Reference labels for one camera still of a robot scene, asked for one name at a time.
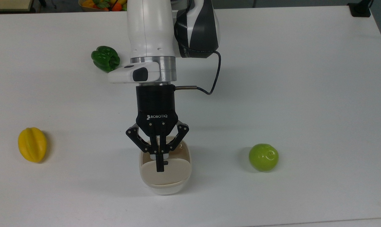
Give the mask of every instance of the white tabletop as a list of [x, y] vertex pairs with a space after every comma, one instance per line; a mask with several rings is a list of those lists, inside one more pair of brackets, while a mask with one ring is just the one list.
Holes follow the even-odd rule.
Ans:
[[[257, 226], [381, 218], [381, 35], [346, 6], [217, 10], [213, 95], [176, 92], [193, 172], [178, 194], [141, 181], [124, 134], [135, 85], [110, 84], [97, 46], [129, 62], [125, 12], [0, 15], [0, 226]], [[177, 59], [209, 89], [217, 58]], [[17, 138], [46, 132], [26, 161]], [[255, 171], [257, 143], [280, 153]]]
[[270, 225], [271, 227], [381, 227], [381, 219]]

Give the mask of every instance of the cable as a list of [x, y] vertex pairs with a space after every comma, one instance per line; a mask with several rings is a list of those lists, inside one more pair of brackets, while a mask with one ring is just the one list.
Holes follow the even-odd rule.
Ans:
[[[188, 7], [186, 8], [186, 12], [189, 11], [191, 4], [192, 4], [192, 0], [189, 0]], [[196, 52], [196, 53], [215, 53], [218, 56], [217, 73], [216, 73], [216, 76], [215, 76], [215, 79], [214, 79], [214, 82], [213, 82], [213, 85], [211, 87], [210, 92], [207, 92], [205, 89], [202, 89], [202, 88], [200, 88], [198, 86], [176, 86], [175, 90], [196, 90], [197, 89], [199, 91], [204, 92], [206, 95], [211, 95], [213, 93], [214, 89], [215, 89], [215, 85], [217, 83], [218, 76], [220, 74], [221, 54], [218, 51], [216, 51], [216, 50], [194, 50], [192, 48], [189, 48], [189, 47], [183, 45], [181, 42], [179, 42], [178, 35], [177, 35], [176, 32], [175, 32], [175, 39], [178, 41], [179, 45], [181, 45], [183, 48], [185, 48], [187, 50], [191, 50], [191, 51]]]

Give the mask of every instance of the green bell pepper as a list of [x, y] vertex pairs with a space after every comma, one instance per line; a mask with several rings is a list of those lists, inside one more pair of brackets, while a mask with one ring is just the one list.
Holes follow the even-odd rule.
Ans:
[[105, 72], [110, 72], [120, 65], [120, 58], [117, 52], [108, 46], [99, 46], [92, 52], [91, 58], [95, 66]]

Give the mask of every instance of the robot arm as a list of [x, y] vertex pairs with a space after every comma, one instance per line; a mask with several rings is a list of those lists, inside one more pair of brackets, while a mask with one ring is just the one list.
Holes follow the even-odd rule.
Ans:
[[[126, 135], [141, 151], [150, 153], [156, 160], [157, 172], [163, 172], [169, 151], [175, 150], [189, 131], [175, 112], [174, 92], [186, 88], [171, 84], [176, 81], [174, 44], [177, 43], [182, 57], [207, 58], [218, 48], [218, 22], [211, 0], [195, 0], [192, 9], [189, 4], [186, 10], [180, 10], [175, 26], [170, 0], [130, 0], [127, 8], [131, 64], [110, 72], [108, 80], [139, 83], [138, 115]], [[175, 127], [178, 134], [166, 144], [166, 136]], [[139, 129], [150, 138], [151, 144], [139, 136]]]

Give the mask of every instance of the green fruit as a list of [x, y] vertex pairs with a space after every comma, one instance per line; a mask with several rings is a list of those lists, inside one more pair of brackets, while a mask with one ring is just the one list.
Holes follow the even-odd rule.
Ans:
[[255, 169], [259, 171], [269, 171], [273, 169], [279, 161], [279, 154], [271, 145], [260, 143], [253, 146], [249, 151], [249, 161]]

